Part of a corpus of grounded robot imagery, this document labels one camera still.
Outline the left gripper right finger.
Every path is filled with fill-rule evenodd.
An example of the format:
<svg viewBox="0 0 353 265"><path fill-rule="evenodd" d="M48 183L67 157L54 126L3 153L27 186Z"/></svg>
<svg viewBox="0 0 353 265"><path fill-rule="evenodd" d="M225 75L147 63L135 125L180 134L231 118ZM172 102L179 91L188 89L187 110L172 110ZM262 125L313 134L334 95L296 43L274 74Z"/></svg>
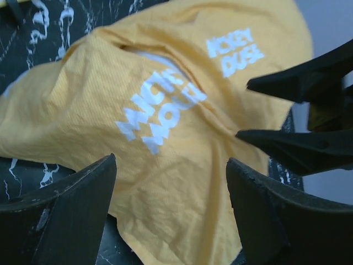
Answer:
<svg viewBox="0 0 353 265"><path fill-rule="evenodd" d="M235 158L226 180L246 264L352 264L352 206L306 194Z"/></svg>

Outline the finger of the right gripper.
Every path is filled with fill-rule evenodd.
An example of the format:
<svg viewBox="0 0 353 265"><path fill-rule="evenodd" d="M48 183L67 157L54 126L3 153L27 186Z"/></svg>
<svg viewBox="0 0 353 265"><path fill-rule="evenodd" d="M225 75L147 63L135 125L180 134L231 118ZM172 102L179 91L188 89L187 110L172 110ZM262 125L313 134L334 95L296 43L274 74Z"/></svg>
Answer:
<svg viewBox="0 0 353 265"><path fill-rule="evenodd" d="M236 137L275 159L298 176L333 169L352 170L352 130L289 133L242 130Z"/></svg>
<svg viewBox="0 0 353 265"><path fill-rule="evenodd" d="M289 69L252 78L250 91L289 100L311 102L352 71L352 40Z"/></svg>

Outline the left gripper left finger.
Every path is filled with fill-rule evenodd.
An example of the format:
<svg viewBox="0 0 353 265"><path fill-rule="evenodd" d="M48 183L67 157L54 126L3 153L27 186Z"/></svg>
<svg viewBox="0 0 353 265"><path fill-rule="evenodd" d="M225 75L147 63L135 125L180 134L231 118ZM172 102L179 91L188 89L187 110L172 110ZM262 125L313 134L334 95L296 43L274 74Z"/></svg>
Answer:
<svg viewBox="0 0 353 265"><path fill-rule="evenodd" d="M95 264L115 177L114 155L33 190L1 170L1 263Z"/></svg>

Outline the orange and blue pillowcase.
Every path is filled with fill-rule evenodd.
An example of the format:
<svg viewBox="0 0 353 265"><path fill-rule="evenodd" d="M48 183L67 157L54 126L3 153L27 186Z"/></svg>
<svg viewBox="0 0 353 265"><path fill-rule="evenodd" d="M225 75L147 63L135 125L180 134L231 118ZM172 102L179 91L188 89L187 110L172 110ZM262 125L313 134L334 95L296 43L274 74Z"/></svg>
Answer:
<svg viewBox="0 0 353 265"><path fill-rule="evenodd" d="M192 79L125 47L172 59ZM1 156L75 171L113 153L109 213L144 264L231 264L241 251L226 164L291 103L247 82L312 57L294 1L168 1L94 29L1 96Z"/></svg>

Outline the white pillow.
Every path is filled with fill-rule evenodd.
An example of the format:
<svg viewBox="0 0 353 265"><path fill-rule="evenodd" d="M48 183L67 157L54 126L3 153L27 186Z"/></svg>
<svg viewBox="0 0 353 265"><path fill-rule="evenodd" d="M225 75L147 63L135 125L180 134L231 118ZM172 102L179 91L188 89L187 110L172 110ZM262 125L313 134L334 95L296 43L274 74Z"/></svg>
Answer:
<svg viewBox="0 0 353 265"><path fill-rule="evenodd" d="M184 78L186 78L189 82L192 83L192 79L172 59L151 52L146 52L135 47L125 47L124 50L137 54L139 56L143 56L157 63L161 63L165 65L166 68L174 70L176 73L182 75Z"/></svg>

